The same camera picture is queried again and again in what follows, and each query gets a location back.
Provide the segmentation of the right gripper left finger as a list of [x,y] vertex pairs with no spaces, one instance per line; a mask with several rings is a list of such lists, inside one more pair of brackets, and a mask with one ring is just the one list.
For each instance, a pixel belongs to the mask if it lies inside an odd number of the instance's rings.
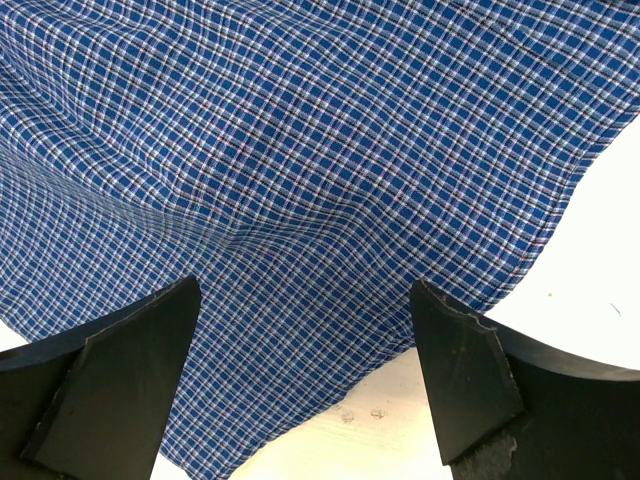
[[148,479],[201,303],[188,276],[1,354],[4,479]]

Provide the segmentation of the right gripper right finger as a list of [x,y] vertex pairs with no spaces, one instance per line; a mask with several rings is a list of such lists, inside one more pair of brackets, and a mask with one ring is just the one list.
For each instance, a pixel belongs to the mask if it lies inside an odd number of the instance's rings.
[[639,374],[535,340],[425,281],[411,319],[443,465],[456,479],[635,479]]

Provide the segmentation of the blue plaid long sleeve shirt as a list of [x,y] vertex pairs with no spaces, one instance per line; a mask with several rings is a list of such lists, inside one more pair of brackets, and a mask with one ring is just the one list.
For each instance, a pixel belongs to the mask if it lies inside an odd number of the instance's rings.
[[5,1],[1,318],[196,277],[161,451],[226,479],[411,347],[414,281],[509,294],[638,113],[635,1]]

